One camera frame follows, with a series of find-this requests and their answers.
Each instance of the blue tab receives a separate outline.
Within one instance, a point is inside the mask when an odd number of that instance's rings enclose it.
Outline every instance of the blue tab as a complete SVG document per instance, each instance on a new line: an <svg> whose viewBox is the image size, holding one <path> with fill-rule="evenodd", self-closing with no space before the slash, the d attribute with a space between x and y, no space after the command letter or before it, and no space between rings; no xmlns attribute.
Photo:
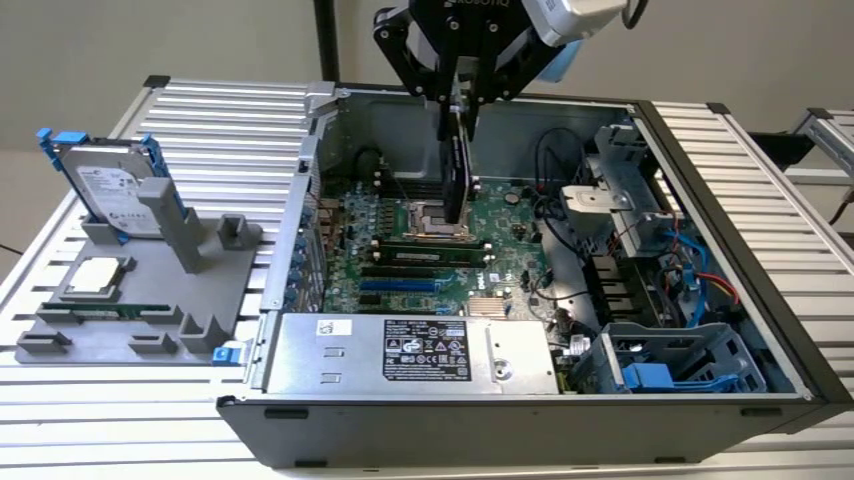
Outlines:
<svg viewBox="0 0 854 480"><path fill-rule="evenodd" d="M694 275L694 265L691 263L686 263L682 266L682 281L687 285L691 292L699 290L699 282L697 281L697 276Z"/></svg>
<svg viewBox="0 0 854 480"><path fill-rule="evenodd" d="M54 130L51 130L47 127L40 128L39 131L36 132L36 138L39 138L39 148L42 148L42 151L51 159L51 165L54 165L54 169L58 172L62 172L63 162L59 159L59 155L56 155L56 152L54 151L54 143L51 143L51 133L54 133Z"/></svg>
<svg viewBox="0 0 854 480"><path fill-rule="evenodd" d="M240 365L240 349L230 347L216 347L211 357L211 365L215 367L231 367Z"/></svg>
<svg viewBox="0 0 854 480"><path fill-rule="evenodd" d="M59 132L54 137L54 143L60 145L80 145L90 139L86 132Z"/></svg>
<svg viewBox="0 0 854 480"><path fill-rule="evenodd" d="M674 389L670 369L663 363L633 363L623 368L623 379L633 392L666 392Z"/></svg>

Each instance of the cable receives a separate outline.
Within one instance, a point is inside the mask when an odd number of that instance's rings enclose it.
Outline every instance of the cable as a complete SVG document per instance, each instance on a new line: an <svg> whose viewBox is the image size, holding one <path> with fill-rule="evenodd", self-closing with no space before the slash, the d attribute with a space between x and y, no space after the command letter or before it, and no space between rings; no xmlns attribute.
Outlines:
<svg viewBox="0 0 854 480"><path fill-rule="evenodd" d="M691 247L694 250L697 250L699 252L703 272L707 271L709 270L709 252L706 250L706 247L703 247L699 243L694 242L682 233L675 233L673 231L666 231L665 232L665 236L675 237L682 244L687 245L689 247Z"/></svg>
<svg viewBox="0 0 854 480"><path fill-rule="evenodd" d="M623 8L622 17L623 17L623 25L627 30L633 30L638 26L638 22L641 21L641 17L643 16L643 11L646 10L649 0L638 0L638 6L635 7L634 13L629 14L629 8L631 5L626 5Z"/></svg>
<svg viewBox="0 0 854 480"><path fill-rule="evenodd" d="M698 272L697 276L701 278L706 278L709 280L711 280L715 285L725 287L729 291L730 291L730 296L733 297L733 302L736 303L736 305L738 305L740 302L740 298L738 298L738 291L736 290L736 287L733 286L733 284L730 282L728 282L724 278L721 278L720 276L717 276L713 273L702 273Z"/></svg>
<svg viewBox="0 0 854 480"><path fill-rule="evenodd" d="M550 128L549 130L546 130L541 134L539 139L537 140L537 146L534 147L534 186L537 187L538 191L539 191L539 187L541 187L541 183L539 183L539 163L541 163L539 152L541 152L541 149L542 149L542 146L543 146L543 141L546 140L546 137L549 137L549 135L553 134L554 132L566 132L573 136L573 138L578 142L579 161L585 158L585 141L582 140L582 137L578 135L575 130L573 130L570 127L554 127L554 128ZM546 177L546 168L543 166L543 184L547 184L547 180L549 179Z"/></svg>
<svg viewBox="0 0 854 480"><path fill-rule="evenodd" d="M379 158L383 158L383 151L369 145L363 145L357 150L357 153L353 155L353 170L350 171L350 176L353 179L357 179L359 176L359 160L362 159L362 155L367 152L374 152Z"/></svg>
<svg viewBox="0 0 854 480"><path fill-rule="evenodd" d="M626 229L617 235L617 237L611 240L611 246L609 247L609 255L614 254L614 250L617 250L617 244L619 243L619 237L622 237L623 235L626 235L626 233L629 233L629 231L635 228L638 226L638 224L643 221L643 217L641 217L641 220L638 220L635 223L633 223L631 225L629 225L626 227Z"/></svg>
<svg viewBox="0 0 854 480"><path fill-rule="evenodd" d="M715 288L717 288L718 290L721 290L721 291L724 292L724 294L725 294L728 297L733 297L733 292L730 292L730 291L726 289L726 287L725 287L724 285L721 285L718 282L711 282L711 284L715 286Z"/></svg>
<svg viewBox="0 0 854 480"><path fill-rule="evenodd" d="M833 225L834 223L837 223L840 221L840 219L842 218L842 214L845 213L845 209L849 207L849 202L842 202L842 204L840 204L840 208L837 208L837 213L833 214L833 217L830 218L830 221L828 222L830 225Z"/></svg>
<svg viewBox="0 0 854 480"><path fill-rule="evenodd" d="M549 199L549 197L546 196L541 196L541 198L537 200L537 202L534 202L534 215L537 216L537 207L541 205L541 202L543 201L543 199ZM549 231L551 232L551 235L555 237L555 239L561 242L561 244L567 248L567 250L570 250L570 252L573 252L575 254L575 256L581 259L585 260L585 254L582 253L582 251L575 248L570 242L561 236L561 234L558 233L558 230L555 229L554 225L551 224L551 222L549 221L549 215L546 213L546 211L543 211L543 223L546 224L546 228L549 228Z"/></svg>
<svg viewBox="0 0 854 480"><path fill-rule="evenodd" d="M7 252L12 252L12 253L14 253L14 254L16 254L16 255L24 255L24 252L22 252L18 248L12 248L12 247L10 247L8 245L4 245L4 244L2 244L2 243L0 243L0 248L2 248L3 250L6 250Z"/></svg>
<svg viewBox="0 0 854 480"><path fill-rule="evenodd" d="M539 291L539 285L543 282L543 278L546 278L546 275L549 274L549 272L551 272L551 268L546 270L546 273L543 273L537 278L537 281L534 282L534 286L531 287L531 291L539 298L542 298L543 300L549 300L551 302L558 302L561 300L569 300L570 298L575 298L581 295L586 295L590 293L587 290L582 290L581 292L571 293L570 295L565 295L563 297L547 297L546 295L543 295L543 293Z"/></svg>
<svg viewBox="0 0 854 480"><path fill-rule="evenodd" d="M655 289L658 290L658 295L661 297L662 304L665 305L665 309L667 310L667 313L670 313L670 316L673 317L673 321L677 322L677 325L679 325L679 309L677 308L677 305L673 303L673 300L667 296L662 283L665 281L667 273L678 270L679 270L678 267L666 267L666 268L662 268L655 274Z"/></svg>

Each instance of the black cable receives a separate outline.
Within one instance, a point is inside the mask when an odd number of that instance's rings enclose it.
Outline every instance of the black cable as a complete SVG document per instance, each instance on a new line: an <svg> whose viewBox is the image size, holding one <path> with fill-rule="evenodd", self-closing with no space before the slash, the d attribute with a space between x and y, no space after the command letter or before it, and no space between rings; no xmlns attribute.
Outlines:
<svg viewBox="0 0 854 480"><path fill-rule="evenodd" d="M665 305L665 309L670 313L670 316L673 317L673 320L674 320L674 322L677 322L677 325L678 325L679 324L679 309L677 308L677 305L673 303L673 300L667 296L667 291L665 290L665 275L669 272L673 272L673 271L679 271L679 268L667 267L667 268L662 268L658 271L658 274L655 275L655 290L658 292L658 296L661 297L662 304Z"/></svg>
<svg viewBox="0 0 854 480"><path fill-rule="evenodd" d="M551 159L558 164L558 168L561 169L561 173L563 173L563 177L566 178L567 182L571 181L573 180L573 174L567 170L567 166L566 166L565 162L561 161L561 157L558 155L558 152L555 152L554 148L546 147L546 153L551 156Z"/></svg>
<svg viewBox="0 0 854 480"><path fill-rule="evenodd" d="M830 218L830 221L828 223L833 225L840 221L840 219L842 218L842 214L845 213L845 209L848 207L849 207L848 202L842 202L842 204L840 204L840 208L837 208L837 213L833 214L833 217Z"/></svg>
<svg viewBox="0 0 854 480"><path fill-rule="evenodd" d="M549 197L541 197L537 202L534 202L534 215L537 216L537 206L541 204L541 202L543 201L543 199L549 199ZM558 230L555 229L554 225L551 224L551 222L549 221L549 215L546 213L546 211L543 211L543 223L546 224L546 228L549 228L549 231L551 232L551 235L555 237L555 239L561 242L561 244L567 248L567 250L570 252L573 252L575 254L575 256L585 260L586 256L582 253L582 251L575 248L570 242L561 236L561 234L558 233Z"/></svg>
<svg viewBox="0 0 854 480"><path fill-rule="evenodd" d="M542 298L543 300L549 300L550 302L558 302L561 300L569 300L570 298L575 298L581 295L587 295L590 292L587 290L582 290L581 292L575 292L571 293L570 295L565 295L563 297L547 297L546 295L543 295L543 293L539 291L539 285L543 282L543 278L546 278L546 273L543 273L537 281L534 282L534 286L531 287L531 291L537 294L537 296L539 298Z"/></svg>
<svg viewBox="0 0 854 480"><path fill-rule="evenodd" d="M361 146L357 150L357 153L354 153L353 155L353 169L350 171L350 177L353 179L357 179L359 177L359 160L362 159L362 155L369 152L377 153L377 156L379 158L383 158L383 151L379 148L371 147L369 145Z"/></svg>
<svg viewBox="0 0 854 480"><path fill-rule="evenodd" d="M626 29L633 30L638 26L638 22L641 21L641 17L643 16L643 11L646 10L647 3L650 3L649 0L638 0L638 6L635 7L635 11L631 13L631 15L629 14L631 5L626 5L626 8L623 8L622 16Z"/></svg>
<svg viewBox="0 0 854 480"><path fill-rule="evenodd" d="M534 147L534 184L535 185L539 185L539 163L541 163L539 152L542 150L543 141L546 140L546 137L549 137L549 135L553 134L554 132L566 132L573 136L579 146L579 153L581 153L579 161L582 161L582 159L585 158L585 141L582 140L582 137L578 135L575 130L573 130L570 127L554 127L546 130L541 134L539 139L537 140L537 146ZM546 177L545 172L546 172L546 168L543 166L543 183L547 184L549 179Z"/></svg>
<svg viewBox="0 0 854 480"><path fill-rule="evenodd" d="M0 243L0 248L3 250L6 250L7 252L12 252L12 253L15 253L18 255L24 255L24 252L22 252L18 248L12 248L12 247L10 247L7 245L3 245L2 243Z"/></svg>

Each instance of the blue latch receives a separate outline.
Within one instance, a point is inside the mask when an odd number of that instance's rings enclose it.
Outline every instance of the blue latch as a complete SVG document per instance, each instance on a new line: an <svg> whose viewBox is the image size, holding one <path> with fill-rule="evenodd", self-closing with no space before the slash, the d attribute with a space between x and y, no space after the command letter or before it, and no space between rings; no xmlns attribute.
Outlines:
<svg viewBox="0 0 854 480"><path fill-rule="evenodd" d="M215 367L234 367L240 365L240 352L239 348L216 347L214 349L214 355L211 357L211 365Z"/></svg>
<svg viewBox="0 0 854 480"><path fill-rule="evenodd" d="M82 145L90 140L86 132L59 132L54 137L54 143L60 145Z"/></svg>
<svg viewBox="0 0 854 480"><path fill-rule="evenodd" d="M663 363L633 363L623 368L626 387L635 393L725 393L740 391L738 375L721 375L709 381L675 382Z"/></svg>
<svg viewBox="0 0 854 480"><path fill-rule="evenodd" d="M59 159L59 155L56 155L56 152L54 151L54 143L51 142L51 133L54 133L54 130L51 130L47 127L40 128L39 131L36 132L36 138L39 139L39 148L42 148L42 151L51 159L51 165L54 165L54 169L58 172L62 172L63 162Z"/></svg>
<svg viewBox="0 0 854 480"><path fill-rule="evenodd" d="M665 392L674 390L670 369L663 363L633 363L623 368L626 387L633 392Z"/></svg>

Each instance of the metal slotted surface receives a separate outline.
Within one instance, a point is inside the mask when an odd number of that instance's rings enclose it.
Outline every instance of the metal slotted surface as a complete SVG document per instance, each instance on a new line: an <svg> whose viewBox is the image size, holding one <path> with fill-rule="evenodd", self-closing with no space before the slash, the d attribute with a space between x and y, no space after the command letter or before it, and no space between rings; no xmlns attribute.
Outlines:
<svg viewBox="0 0 854 480"><path fill-rule="evenodd" d="M247 213L263 224L268 242L278 229L276 212L283 208L288 188L286 174L293 168L301 138L298 131L270 129L299 128L299 122L288 116L302 112L303 94L305 87L172 81L167 89L140 95L116 129L116 135L124 136L138 135L136 132L147 128L159 129L158 138L187 203L196 208L206 207L200 209L203 215L216 215L218 211ZM685 118L674 118L699 120L694 126L714 126L714 122L707 122L709 117L709 112L693 107ZM148 126L140 125L143 119ZM252 125L263 130L235 128ZM722 139L714 135L701 137L695 135L689 141L703 143L713 138ZM703 155L707 157L699 158L714 162L714 152ZM724 168L717 164L706 167ZM724 198L785 198L765 184L758 189L757 182L737 182L733 188L729 185L725 181L713 182L720 191L753 193L732 193ZM750 208L748 203L738 215L757 216ZM62 279L67 263L74 260L84 238L79 229L82 213L70 197L24 255L14 272L15 278L0 288L0 298L6 297L6 291L15 291L0 311L0 338L7 345L16 339L15 331L22 326L28 328L30 324L27 320L14 318L26 319L32 315L35 306L50 296L51 288ZM753 219L741 221L750 224ZM828 252L821 250L821 238L809 232L758 229L744 235L752 246L764 252L784 251L777 247L797 250L802 244L813 246L812 253ZM244 317L238 322L239 338L251 338L258 327L255 315L260 293L256 292L263 288L272 246L263 245L260 251L250 280L248 291L252 293L247 294L242 309ZM768 262L773 265L778 260L770 258ZM778 287L792 294L802 294L802 298L825 298L854 288L850 277L829 274L826 270L809 275L810 280L800 282L793 271L772 272ZM854 343L849 341L854 339L854 322L828 319L810 320L808 324L814 338L821 339L822 352L844 383L854 391ZM234 383L242 379L240 368L27 367L16 364L12 350L0 351L0 467L7 467L4 480L59 475L88 479L143 475L148 478L202 475L282 478L282 472L274 472L254 461L214 408L212 399L223 392L234 393ZM750 475L756 480L850 479L854 477L853 453L854 413L846 413L797 435L760 436L699 465L313 470L291 471L287 476L411 480L661 476L722 480Z"/></svg>
<svg viewBox="0 0 854 480"><path fill-rule="evenodd" d="M850 249L729 116L702 104L657 108L813 340L854 347Z"/></svg>

